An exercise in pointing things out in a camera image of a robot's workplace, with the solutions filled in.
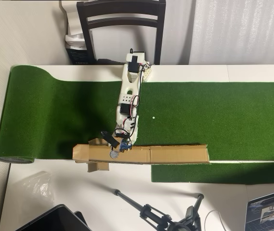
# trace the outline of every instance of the laptop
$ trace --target laptop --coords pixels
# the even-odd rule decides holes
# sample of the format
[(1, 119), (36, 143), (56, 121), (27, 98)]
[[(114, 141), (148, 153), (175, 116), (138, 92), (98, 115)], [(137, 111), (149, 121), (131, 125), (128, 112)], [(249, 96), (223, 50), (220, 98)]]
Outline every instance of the laptop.
[(274, 193), (248, 202), (245, 231), (274, 231)]

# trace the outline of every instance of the camera tripod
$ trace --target camera tripod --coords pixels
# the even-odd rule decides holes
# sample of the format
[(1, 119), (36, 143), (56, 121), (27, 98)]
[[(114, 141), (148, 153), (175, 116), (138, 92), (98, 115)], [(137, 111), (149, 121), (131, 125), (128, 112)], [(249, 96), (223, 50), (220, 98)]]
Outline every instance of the camera tripod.
[[(195, 203), (195, 206), (190, 206), (186, 211), (186, 217), (180, 220), (179, 222), (171, 221), (172, 218), (170, 217), (170, 215), (164, 214), (159, 210), (151, 207), (150, 205), (142, 206), (138, 204), (129, 197), (125, 196), (118, 189), (115, 190), (114, 194), (122, 198), (124, 201), (129, 203), (137, 210), (139, 210), (140, 217), (157, 231), (201, 231), (201, 221), (198, 214), (198, 209), (200, 207), (202, 199), (204, 198), (203, 194), (198, 195), (198, 199)], [(160, 213), (162, 217), (159, 217), (158, 215), (154, 214), (151, 210)], [(155, 226), (147, 218), (155, 222), (157, 226)]]

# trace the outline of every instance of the putting green mat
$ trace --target putting green mat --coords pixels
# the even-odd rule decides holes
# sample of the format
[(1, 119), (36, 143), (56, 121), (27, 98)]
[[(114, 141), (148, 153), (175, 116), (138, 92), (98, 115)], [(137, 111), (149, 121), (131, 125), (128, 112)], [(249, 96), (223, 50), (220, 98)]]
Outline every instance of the putting green mat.
[(152, 182), (274, 183), (274, 163), (152, 166)]
[[(75, 144), (113, 131), (120, 86), (14, 67), (0, 160), (71, 159)], [(274, 83), (143, 83), (139, 115), (136, 145), (206, 143), (210, 160), (274, 161)]]

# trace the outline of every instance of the chair backrest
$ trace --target chair backrest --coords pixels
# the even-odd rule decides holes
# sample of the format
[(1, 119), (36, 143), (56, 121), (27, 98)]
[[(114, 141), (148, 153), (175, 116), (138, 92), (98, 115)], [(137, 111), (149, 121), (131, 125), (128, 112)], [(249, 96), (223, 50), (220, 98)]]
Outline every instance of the chair backrest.
[[(77, 2), (77, 10), (90, 64), (96, 63), (90, 29), (116, 25), (156, 27), (154, 64), (160, 64), (166, 0), (96, 0), (90, 2)], [(154, 15), (157, 16), (157, 20), (139, 17), (116, 17), (88, 21), (88, 17), (112, 13)]]

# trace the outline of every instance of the plastic bag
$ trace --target plastic bag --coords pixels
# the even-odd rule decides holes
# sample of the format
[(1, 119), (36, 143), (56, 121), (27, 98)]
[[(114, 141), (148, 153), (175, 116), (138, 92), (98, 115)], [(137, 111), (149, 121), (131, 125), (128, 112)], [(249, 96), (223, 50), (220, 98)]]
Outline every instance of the plastic bag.
[(26, 224), (54, 207), (51, 174), (39, 172), (15, 185), (21, 211), (19, 222)]

